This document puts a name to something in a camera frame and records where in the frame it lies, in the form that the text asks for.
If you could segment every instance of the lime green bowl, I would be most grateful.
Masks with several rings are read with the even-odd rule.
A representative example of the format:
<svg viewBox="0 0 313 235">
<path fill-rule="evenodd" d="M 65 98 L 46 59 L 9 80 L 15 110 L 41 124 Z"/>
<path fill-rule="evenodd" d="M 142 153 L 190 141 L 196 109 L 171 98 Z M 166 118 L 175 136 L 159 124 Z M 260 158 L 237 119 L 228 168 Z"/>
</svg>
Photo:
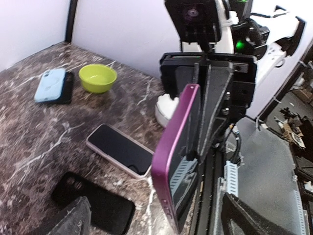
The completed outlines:
<svg viewBox="0 0 313 235">
<path fill-rule="evenodd" d="M 117 79 L 117 73 L 108 66 L 90 64 L 79 70 L 79 77 L 86 91 L 101 94 L 112 88 Z"/>
</svg>

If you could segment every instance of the phone side button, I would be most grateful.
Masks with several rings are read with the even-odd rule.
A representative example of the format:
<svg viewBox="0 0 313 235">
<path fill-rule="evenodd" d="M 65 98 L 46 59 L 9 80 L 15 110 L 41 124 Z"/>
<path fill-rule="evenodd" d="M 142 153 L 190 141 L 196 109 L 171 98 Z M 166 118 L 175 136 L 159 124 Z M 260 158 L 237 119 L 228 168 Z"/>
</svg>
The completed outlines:
<svg viewBox="0 0 313 235">
<path fill-rule="evenodd" d="M 165 199 L 162 199 L 162 204 L 163 204 L 164 206 L 167 206 L 167 201 L 166 201 Z"/>
<path fill-rule="evenodd" d="M 167 216 L 168 219 L 173 219 L 171 214 L 166 214 L 166 216 Z"/>
<path fill-rule="evenodd" d="M 170 209 L 168 207 L 164 207 L 164 211 L 165 211 L 166 214 L 170 214 L 171 213 L 171 211 L 170 211 Z"/>
</svg>

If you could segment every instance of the phone screen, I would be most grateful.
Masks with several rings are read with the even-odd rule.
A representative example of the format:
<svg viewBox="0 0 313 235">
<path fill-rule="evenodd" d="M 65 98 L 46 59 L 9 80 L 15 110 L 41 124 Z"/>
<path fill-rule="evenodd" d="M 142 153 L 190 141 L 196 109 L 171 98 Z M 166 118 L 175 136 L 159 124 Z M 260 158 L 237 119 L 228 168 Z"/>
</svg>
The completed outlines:
<svg viewBox="0 0 313 235">
<path fill-rule="evenodd" d="M 192 200 L 198 181 L 198 160 L 188 158 L 187 154 L 196 147 L 200 100 L 200 90 L 198 90 L 192 101 L 191 110 L 179 136 L 170 164 L 169 187 L 178 219 L 184 214 L 186 204 Z"/>
<path fill-rule="evenodd" d="M 95 130 L 88 142 L 138 175 L 145 175 L 151 165 L 151 152 L 105 124 Z"/>
</svg>

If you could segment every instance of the white round object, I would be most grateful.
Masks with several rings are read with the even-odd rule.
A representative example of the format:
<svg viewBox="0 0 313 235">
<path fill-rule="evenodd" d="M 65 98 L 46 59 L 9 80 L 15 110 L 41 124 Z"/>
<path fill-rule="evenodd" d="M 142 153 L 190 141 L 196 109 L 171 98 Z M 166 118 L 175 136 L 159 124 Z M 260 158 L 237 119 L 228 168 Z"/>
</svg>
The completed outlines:
<svg viewBox="0 0 313 235">
<path fill-rule="evenodd" d="M 174 100 L 172 100 L 169 94 L 161 95 L 157 98 L 155 116 L 157 122 L 164 128 L 172 119 L 178 103 L 179 98 L 176 97 Z"/>
</svg>

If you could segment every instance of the marble countertop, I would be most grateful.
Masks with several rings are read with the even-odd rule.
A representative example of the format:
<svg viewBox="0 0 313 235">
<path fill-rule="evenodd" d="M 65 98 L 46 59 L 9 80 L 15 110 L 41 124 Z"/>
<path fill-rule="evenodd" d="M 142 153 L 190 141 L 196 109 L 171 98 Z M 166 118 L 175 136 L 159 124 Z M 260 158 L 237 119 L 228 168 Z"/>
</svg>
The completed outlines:
<svg viewBox="0 0 313 235">
<path fill-rule="evenodd" d="M 78 71 L 90 63 L 117 71 L 111 91 L 95 95 L 83 90 Z M 41 75 L 60 67 L 75 74 L 72 103 L 36 104 Z M 151 177 L 135 180 L 85 145 L 97 126 L 108 123 L 154 150 L 163 131 L 154 117 L 157 96 L 163 92 L 159 79 L 61 43 L 1 72 L 0 90 L 0 235 L 25 234 L 55 215 L 59 210 L 50 195 L 67 171 L 135 203 L 129 235 L 173 234 Z M 106 233 L 92 228 L 90 234 Z"/>
</svg>

